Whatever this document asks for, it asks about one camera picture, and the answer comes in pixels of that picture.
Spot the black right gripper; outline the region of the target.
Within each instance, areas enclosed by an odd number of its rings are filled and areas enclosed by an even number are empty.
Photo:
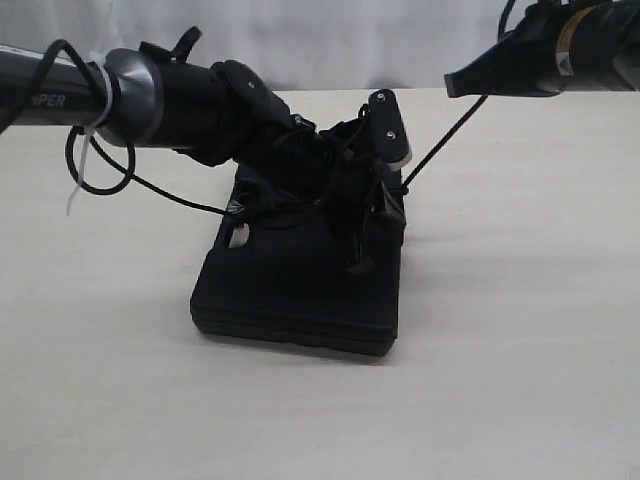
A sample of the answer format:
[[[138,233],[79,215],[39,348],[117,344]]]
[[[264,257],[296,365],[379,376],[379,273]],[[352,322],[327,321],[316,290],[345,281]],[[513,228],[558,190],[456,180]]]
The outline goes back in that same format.
[[[637,1],[538,2],[489,50],[444,75],[449,98],[639,90]]]

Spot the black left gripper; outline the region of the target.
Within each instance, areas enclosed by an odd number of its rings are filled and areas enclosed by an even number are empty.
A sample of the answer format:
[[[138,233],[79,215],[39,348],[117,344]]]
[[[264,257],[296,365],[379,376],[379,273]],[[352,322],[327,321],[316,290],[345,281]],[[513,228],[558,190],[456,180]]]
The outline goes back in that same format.
[[[395,93],[380,89],[355,118],[328,129],[291,111],[247,65],[226,60],[209,68],[171,60],[157,68],[162,115],[157,144],[207,166],[229,160],[269,188],[250,193],[226,217],[236,224],[289,216],[289,229],[321,215],[350,275],[374,268],[379,234],[405,228],[400,174],[381,174],[373,146],[391,171],[412,160]]]

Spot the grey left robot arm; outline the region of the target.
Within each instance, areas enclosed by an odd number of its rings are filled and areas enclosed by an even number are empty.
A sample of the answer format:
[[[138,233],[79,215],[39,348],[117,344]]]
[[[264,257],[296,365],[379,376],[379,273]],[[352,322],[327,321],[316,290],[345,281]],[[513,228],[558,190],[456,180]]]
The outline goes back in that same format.
[[[374,92],[357,116],[328,129],[291,111],[259,75],[236,60],[191,64],[189,42],[142,43],[104,60],[82,59],[66,41],[44,52],[1,49],[1,124],[65,125],[134,154],[170,149],[201,164],[234,161],[260,180],[225,215],[238,225],[284,218],[291,229],[324,220],[357,271],[370,259],[374,228],[403,228],[392,183],[411,156],[395,94]]]

